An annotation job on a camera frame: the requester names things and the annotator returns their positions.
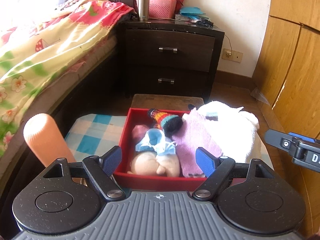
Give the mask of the white fluffy plush toy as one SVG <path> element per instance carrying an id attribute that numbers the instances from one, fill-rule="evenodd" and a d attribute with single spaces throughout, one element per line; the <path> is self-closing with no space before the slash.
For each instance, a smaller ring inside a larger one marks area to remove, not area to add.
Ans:
<path id="1" fill-rule="evenodd" d="M 216 157 L 227 156 L 237 163 L 261 157 L 259 121 L 243 107 L 211 101 L 182 117 L 186 142 L 194 150 L 202 147 Z"/>

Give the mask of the rainbow striped knitted sock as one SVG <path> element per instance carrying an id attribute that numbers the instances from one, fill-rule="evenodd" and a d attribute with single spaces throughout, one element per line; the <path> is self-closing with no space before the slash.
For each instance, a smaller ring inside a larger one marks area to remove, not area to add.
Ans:
<path id="1" fill-rule="evenodd" d="M 154 108 L 148 110 L 148 117 L 153 120 L 153 127 L 162 130 L 166 137 L 174 135 L 183 125 L 180 116 Z"/>

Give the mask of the red plastic storage box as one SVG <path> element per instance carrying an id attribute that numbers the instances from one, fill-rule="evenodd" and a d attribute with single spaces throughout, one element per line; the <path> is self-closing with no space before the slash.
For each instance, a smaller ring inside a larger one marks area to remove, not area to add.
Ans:
<path id="1" fill-rule="evenodd" d="M 117 183 L 123 187 L 133 190 L 146 191 L 194 191 L 205 178 L 185 177 L 180 174 L 178 177 L 167 176 L 143 176 L 129 174 L 131 161 L 136 156 L 136 144 L 139 139 L 133 136 L 133 129 L 137 125 L 145 125 L 152 128 L 154 121 L 148 116 L 148 110 L 143 108 L 130 108 L 120 137 L 119 146 L 122 150 L 122 161 L 114 172 Z"/>

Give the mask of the blue white checkered cloth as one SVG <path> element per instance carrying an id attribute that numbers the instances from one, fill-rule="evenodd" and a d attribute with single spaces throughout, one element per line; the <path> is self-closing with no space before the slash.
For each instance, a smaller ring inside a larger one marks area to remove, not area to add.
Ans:
<path id="1" fill-rule="evenodd" d="M 76 119 L 65 142 L 76 161 L 101 156 L 119 145 L 126 116 L 88 114 Z"/>

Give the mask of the pink fuzzy plush cloth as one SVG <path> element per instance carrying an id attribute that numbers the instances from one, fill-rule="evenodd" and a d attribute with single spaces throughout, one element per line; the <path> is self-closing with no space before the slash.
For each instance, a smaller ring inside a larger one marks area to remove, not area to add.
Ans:
<path id="1" fill-rule="evenodd" d="M 185 178 L 204 178 L 205 175 L 196 163 L 196 150 L 204 148 L 215 157 L 222 155 L 212 136 L 200 129 L 183 126 L 172 136 L 176 142 L 176 154 L 180 161 L 182 175 Z"/>

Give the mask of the cream plush ball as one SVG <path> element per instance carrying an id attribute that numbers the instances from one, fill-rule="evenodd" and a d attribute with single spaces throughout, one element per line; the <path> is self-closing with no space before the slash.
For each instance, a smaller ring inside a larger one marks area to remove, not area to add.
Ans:
<path id="1" fill-rule="evenodd" d="M 180 161 L 176 154 L 157 155 L 156 152 L 138 153 L 130 163 L 128 174 L 139 176 L 180 176 Z"/>

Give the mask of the pink yarn ball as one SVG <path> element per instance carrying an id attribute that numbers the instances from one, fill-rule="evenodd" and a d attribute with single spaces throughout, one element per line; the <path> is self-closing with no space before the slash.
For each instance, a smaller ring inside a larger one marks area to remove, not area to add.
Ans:
<path id="1" fill-rule="evenodd" d="M 150 129 L 146 125 L 136 125 L 132 130 L 132 141 L 137 144 L 139 143 L 146 135 L 147 131 Z"/>

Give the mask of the wooden wardrobe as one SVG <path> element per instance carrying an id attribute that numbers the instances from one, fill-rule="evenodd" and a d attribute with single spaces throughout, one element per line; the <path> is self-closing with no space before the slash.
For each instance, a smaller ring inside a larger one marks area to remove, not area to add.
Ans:
<path id="1" fill-rule="evenodd" d="M 271 0 L 253 80 L 270 128 L 319 138 L 319 0 Z"/>

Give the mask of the orange ribbed cylinder bottle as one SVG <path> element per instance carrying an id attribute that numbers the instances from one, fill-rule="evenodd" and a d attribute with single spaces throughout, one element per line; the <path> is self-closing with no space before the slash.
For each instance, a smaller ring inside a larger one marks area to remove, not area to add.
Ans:
<path id="1" fill-rule="evenodd" d="M 66 158 L 69 163 L 76 162 L 55 120 L 46 113 L 39 113 L 25 123 L 23 137 L 44 167 L 58 158 Z"/>

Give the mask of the small wooden stool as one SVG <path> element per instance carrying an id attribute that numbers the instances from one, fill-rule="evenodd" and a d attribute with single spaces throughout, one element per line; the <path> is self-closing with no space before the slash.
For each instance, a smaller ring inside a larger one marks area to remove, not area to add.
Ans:
<path id="1" fill-rule="evenodd" d="M 192 96 L 135 94 L 131 108 L 188 111 L 189 105 L 200 107 L 204 105 L 204 100 L 203 98 Z"/>

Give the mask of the floral yellow bed quilt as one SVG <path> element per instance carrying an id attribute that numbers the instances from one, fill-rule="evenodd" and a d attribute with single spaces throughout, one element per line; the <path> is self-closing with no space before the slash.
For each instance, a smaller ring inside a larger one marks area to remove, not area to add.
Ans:
<path id="1" fill-rule="evenodd" d="M 68 0 L 1 33 L 1 154 L 35 98 L 133 11 L 123 2 Z"/>

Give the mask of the blue paper on nightstand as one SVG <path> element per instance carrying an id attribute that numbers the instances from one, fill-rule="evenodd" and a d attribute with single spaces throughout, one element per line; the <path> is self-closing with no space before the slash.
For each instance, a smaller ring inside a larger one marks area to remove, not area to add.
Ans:
<path id="1" fill-rule="evenodd" d="M 198 7 L 182 7 L 180 14 L 192 21 L 208 20 L 206 14 Z"/>

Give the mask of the pink plastic basket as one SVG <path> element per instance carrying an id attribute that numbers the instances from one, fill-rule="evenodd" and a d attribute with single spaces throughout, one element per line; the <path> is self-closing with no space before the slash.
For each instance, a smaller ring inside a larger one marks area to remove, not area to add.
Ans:
<path id="1" fill-rule="evenodd" d="M 177 0 L 149 0 L 149 19 L 168 19 L 175 14 Z"/>

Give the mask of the steel thermos bottle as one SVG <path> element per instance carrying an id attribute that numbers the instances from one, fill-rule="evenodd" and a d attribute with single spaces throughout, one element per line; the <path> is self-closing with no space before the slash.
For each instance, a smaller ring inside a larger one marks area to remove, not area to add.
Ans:
<path id="1" fill-rule="evenodd" d="M 147 21 L 149 19 L 149 2 L 150 0 L 138 0 L 138 14 L 140 21 Z"/>

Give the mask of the beige wall socket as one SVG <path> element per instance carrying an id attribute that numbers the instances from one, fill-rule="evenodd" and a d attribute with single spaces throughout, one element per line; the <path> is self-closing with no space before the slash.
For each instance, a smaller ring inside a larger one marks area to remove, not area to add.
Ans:
<path id="1" fill-rule="evenodd" d="M 231 49 L 223 48 L 222 59 L 224 59 L 224 60 L 241 63 L 242 57 L 243 57 L 243 53 L 241 53 L 239 51 L 234 51 Z"/>

